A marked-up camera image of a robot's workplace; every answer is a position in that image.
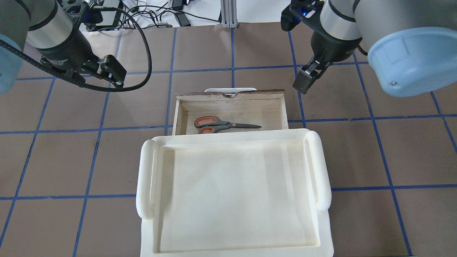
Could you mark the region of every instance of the wooden drawer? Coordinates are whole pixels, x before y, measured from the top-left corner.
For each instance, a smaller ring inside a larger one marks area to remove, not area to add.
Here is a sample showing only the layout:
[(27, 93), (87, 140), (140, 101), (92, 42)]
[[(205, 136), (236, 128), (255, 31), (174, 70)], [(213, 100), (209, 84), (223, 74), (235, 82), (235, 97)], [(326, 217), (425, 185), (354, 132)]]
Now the wooden drawer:
[(233, 123), (260, 125), (259, 129), (231, 128), (219, 133), (288, 129), (284, 90), (176, 94), (173, 135), (197, 134), (194, 121), (216, 116)]

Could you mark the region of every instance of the black ring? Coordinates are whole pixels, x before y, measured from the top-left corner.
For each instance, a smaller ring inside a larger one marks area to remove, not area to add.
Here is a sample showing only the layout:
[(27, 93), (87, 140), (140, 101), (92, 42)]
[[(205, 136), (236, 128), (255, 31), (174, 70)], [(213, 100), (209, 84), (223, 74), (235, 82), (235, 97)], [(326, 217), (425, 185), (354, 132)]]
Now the black ring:
[(356, 13), (356, 8), (357, 8), (357, 5), (359, 5), (359, 3), (360, 3), (360, 0), (354, 1), (354, 5), (352, 6), (352, 12), (354, 13), (354, 15)]
[(32, 18), (32, 14), (30, 13), (30, 10), (28, 9), (27, 5), (22, 2), (22, 0), (14, 0), (16, 1), (16, 3), (18, 3), (20, 6), (22, 6), (22, 8), (24, 9), (24, 11), (26, 11), (26, 13), (29, 15), (29, 20)]
[(31, 26), (29, 28), (29, 31), (34, 31), (34, 30), (37, 30), (39, 28), (42, 28), (44, 26), (46, 26), (46, 24), (48, 24), (55, 16), (56, 16), (56, 13), (57, 13), (57, 9), (58, 9), (58, 5), (57, 5), (57, 2), (55, 1), (54, 2), (54, 9), (53, 11), (49, 14), (48, 17), (46, 17), (46, 19), (44, 19), (42, 22), (38, 23), (38, 24), (35, 24), (33, 26)]
[(338, 11), (338, 10), (335, 8), (335, 6), (333, 6), (333, 4), (332, 4), (332, 2), (331, 2), (330, 0), (328, 0), (328, 2), (329, 2), (330, 9), (332, 9), (332, 11), (333, 11), (336, 15), (338, 15), (338, 17), (340, 17), (340, 18), (342, 18), (342, 19), (344, 19), (344, 20), (347, 20), (347, 21), (356, 22), (356, 20), (355, 20), (354, 18), (349, 17), (349, 16), (346, 16), (346, 15), (340, 13), (340, 11)]

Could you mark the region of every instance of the light blue cover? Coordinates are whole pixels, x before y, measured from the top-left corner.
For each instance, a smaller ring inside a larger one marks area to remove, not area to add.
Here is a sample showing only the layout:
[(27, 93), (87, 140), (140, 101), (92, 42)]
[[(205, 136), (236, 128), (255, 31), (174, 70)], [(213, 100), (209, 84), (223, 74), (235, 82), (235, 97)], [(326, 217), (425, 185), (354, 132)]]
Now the light blue cover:
[[(12, 45), (14, 48), (22, 49), (9, 37), (0, 34), (0, 39)], [(14, 85), (17, 73), (21, 69), (22, 59), (0, 47), (0, 95), (8, 92)]]
[(415, 96), (457, 81), (457, 31), (412, 28), (388, 35), (368, 53), (384, 91)]

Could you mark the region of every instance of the scissor handle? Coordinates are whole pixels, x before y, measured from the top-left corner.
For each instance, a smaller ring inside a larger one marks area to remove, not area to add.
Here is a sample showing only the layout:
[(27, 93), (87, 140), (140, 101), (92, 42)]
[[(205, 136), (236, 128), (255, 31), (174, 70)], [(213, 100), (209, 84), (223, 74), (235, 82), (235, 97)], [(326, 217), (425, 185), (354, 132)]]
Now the scissor handle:
[(213, 134), (217, 133), (221, 130), (229, 129), (230, 127), (227, 125), (219, 125), (219, 126), (206, 126), (198, 130), (199, 134)]
[(218, 117), (215, 116), (204, 116), (200, 117), (195, 120), (194, 126), (198, 129), (206, 127), (206, 126), (219, 126), (219, 125), (227, 125), (228, 121), (222, 121)]

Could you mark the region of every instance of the white handle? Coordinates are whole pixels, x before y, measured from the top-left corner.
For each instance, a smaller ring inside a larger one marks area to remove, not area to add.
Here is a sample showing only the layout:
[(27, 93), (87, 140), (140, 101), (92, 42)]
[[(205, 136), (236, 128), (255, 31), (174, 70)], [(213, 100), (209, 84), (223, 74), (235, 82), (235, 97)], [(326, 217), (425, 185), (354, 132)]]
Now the white handle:
[(317, 189), (316, 209), (318, 211), (326, 211), (330, 208), (332, 190), (330, 188), (329, 174), (325, 164), (322, 142), (315, 131), (306, 133), (303, 141), (309, 146), (311, 162), (313, 164), (314, 179), (316, 181)]
[(152, 170), (157, 163), (159, 147), (149, 139), (141, 147), (140, 168), (137, 185), (137, 212), (140, 218), (150, 220), (154, 216), (154, 203), (151, 202)]
[(254, 91), (253, 87), (237, 87), (237, 88), (208, 88), (205, 92), (221, 92), (221, 93), (236, 93), (241, 91)]

